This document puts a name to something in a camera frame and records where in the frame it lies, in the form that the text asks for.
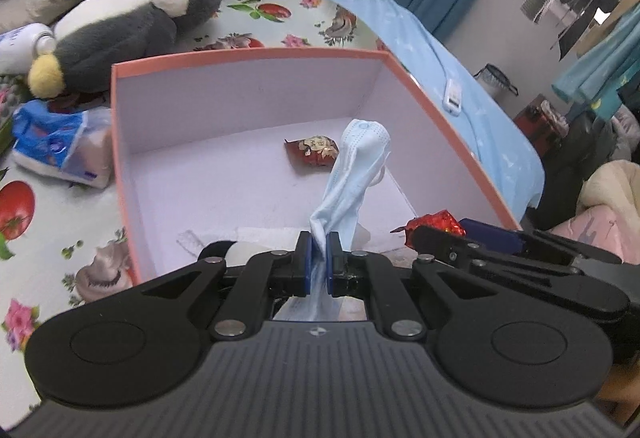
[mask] shiny red wrapper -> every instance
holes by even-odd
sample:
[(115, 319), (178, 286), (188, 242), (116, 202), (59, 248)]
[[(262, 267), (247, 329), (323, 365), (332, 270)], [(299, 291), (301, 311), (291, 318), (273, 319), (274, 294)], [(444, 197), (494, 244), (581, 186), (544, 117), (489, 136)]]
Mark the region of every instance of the shiny red wrapper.
[(409, 248), (414, 248), (411, 244), (411, 236), (414, 233), (414, 230), (418, 227), (423, 226), (437, 228), (438, 230), (443, 230), (444, 232), (450, 232), (455, 236), (466, 236), (465, 229), (460, 226), (458, 221), (451, 215), (449, 211), (440, 211), (436, 214), (425, 214), (420, 218), (414, 218), (410, 222), (408, 222), (404, 227), (398, 227), (392, 230), (391, 232), (400, 232), (404, 230), (405, 241), (404, 244)]
[(333, 167), (338, 157), (338, 146), (327, 136), (312, 136), (304, 140), (284, 141), (287, 152), (310, 166)]

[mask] bottle cap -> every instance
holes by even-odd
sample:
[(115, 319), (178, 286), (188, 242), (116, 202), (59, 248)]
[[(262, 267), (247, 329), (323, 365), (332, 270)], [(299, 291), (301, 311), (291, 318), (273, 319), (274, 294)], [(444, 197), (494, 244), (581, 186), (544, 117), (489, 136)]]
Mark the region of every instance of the bottle cap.
[(56, 49), (56, 40), (50, 35), (43, 35), (36, 41), (36, 53), (44, 55)]

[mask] ribbed gray surface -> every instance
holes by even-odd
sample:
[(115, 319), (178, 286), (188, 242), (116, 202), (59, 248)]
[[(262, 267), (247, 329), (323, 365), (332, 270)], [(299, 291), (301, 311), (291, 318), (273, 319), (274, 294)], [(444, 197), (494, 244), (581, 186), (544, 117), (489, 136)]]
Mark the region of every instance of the ribbed gray surface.
[(16, 438), (619, 438), (591, 404), (501, 410), (452, 386), (417, 344), (372, 323), (267, 322), (215, 345), (180, 388), (148, 404), (91, 412), (46, 402)]

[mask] silver screw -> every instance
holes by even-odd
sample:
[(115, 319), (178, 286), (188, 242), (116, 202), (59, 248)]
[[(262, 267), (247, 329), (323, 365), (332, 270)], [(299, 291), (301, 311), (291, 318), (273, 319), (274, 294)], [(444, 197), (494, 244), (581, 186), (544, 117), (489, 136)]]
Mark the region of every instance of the silver screw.
[(217, 322), (214, 329), (218, 335), (223, 337), (236, 337), (246, 331), (246, 325), (236, 319), (225, 319)]
[(394, 322), (391, 331), (401, 337), (415, 337), (422, 332), (422, 325), (418, 321), (403, 319)]

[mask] floral tablecloth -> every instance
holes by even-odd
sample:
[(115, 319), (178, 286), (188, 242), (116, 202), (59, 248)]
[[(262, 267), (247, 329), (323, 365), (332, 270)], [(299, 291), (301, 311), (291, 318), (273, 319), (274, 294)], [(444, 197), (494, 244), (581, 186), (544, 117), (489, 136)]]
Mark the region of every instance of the floral tablecloth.
[[(177, 51), (376, 49), (376, 39), (329, 0), (223, 0)], [(0, 156), (0, 170), (0, 426), (8, 429), (39, 402), (23, 359), (34, 329), (60, 312), (128, 288), (131, 281), (113, 183), (100, 191), (37, 176), (6, 154)]]

